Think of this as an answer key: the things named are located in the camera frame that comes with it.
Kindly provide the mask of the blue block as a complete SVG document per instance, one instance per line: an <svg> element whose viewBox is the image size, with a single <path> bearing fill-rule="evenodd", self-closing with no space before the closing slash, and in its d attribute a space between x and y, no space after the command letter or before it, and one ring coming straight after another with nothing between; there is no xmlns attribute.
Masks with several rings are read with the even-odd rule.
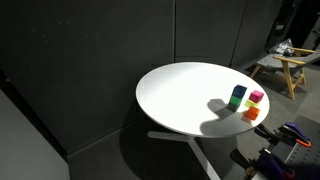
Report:
<svg viewBox="0 0 320 180"><path fill-rule="evenodd" d="M233 89L232 95L239 99L242 99L246 93L247 88L242 85L236 85Z"/></svg>

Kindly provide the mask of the yellow-green block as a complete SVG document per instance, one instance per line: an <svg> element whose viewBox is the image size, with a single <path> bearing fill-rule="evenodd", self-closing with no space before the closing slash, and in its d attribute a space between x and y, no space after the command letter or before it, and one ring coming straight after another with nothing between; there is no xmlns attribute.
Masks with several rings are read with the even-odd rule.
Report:
<svg viewBox="0 0 320 180"><path fill-rule="evenodd" d="M255 107L255 108L258 108L258 106L259 106L259 103L255 103L255 102L253 102L253 101L251 101L251 100L246 100L246 102L245 102L245 106L246 107L248 107L248 108L250 108L251 106L252 107Z"/></svg>

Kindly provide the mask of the orange block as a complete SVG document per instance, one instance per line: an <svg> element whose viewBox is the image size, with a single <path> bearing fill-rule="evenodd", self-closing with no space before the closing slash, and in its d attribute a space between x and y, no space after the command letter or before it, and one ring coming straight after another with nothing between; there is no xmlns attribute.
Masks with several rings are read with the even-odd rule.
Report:
<svg viewBox="0 0 320 180"><path fill-rule="evenodd" d="M249 109L244 113L244 117L249 120L255 120L260 113L260 110L254 106L250 106Z"/></svg>

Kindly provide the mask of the grey block under green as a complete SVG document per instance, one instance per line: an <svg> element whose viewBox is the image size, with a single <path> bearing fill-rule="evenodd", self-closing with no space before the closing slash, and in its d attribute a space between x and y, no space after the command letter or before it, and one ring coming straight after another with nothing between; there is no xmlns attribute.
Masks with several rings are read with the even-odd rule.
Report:
<svg viewBox="0 0 320 180"><path fill-rule="evenodd" d="M229 103L229 104L227 105L227 109L229 109L229 110L232 111L232 112L237 112L237 110L239 109L239 106Z"/></svg>

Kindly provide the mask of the magenta block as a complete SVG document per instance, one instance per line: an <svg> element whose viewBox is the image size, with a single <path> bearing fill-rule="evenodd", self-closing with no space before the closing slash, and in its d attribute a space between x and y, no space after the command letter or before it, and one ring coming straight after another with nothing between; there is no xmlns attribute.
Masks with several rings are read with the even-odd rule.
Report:
<svg viewBox="0 0 320 180"><path fill-rule="evenodd" d="M262 100L263 96L264 96L263 92L260 92L258 90L254 90L250 94L249 99L254 103L259 103Z"/></svg>

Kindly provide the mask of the plastic bag on chair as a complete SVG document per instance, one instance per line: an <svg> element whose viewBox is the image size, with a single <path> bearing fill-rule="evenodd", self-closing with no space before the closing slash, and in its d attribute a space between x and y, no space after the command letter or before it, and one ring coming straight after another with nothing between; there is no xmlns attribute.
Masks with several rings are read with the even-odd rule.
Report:
<svg viewBox="0 0 320 180"><path fill-rule="evenodd" d="M270 54L280 55L280 56L291 56L294 54L293 44L291 39L286 39L283 42L275 45L268 50Z"/></svg>

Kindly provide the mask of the purple clamp orange tip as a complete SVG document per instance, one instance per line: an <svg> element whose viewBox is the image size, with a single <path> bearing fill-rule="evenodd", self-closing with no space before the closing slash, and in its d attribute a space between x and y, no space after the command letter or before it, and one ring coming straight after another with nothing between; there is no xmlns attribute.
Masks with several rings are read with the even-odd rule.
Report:
<svg viewBox="0 0 320 180"><path fill-rule="evenodd" d="M294 146L296 143L309 148L312 143L295 123L285 122L278 130L271 132L263 124L259 124L254 132L266 139L269 143L277 145L279 142Z"/></svg>

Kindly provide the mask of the white round table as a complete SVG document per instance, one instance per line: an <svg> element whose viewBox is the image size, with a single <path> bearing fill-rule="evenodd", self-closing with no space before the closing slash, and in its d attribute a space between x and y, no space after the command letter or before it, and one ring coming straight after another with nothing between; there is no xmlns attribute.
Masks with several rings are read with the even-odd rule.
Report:
<svg viewBox="0 0 320 180"><path fill-rule="evenodd" d="M227 105L237 85L248 92L263 90L241 72L210 63L173 63L148 72L137 84L137 102L150 119L169 130L150 131L148 136L188 143L210 180L220 180L195 139L244 133L262 123L270 109L269 98L264 96L254 120L244 117L245 105L230 111Z"/></svg>

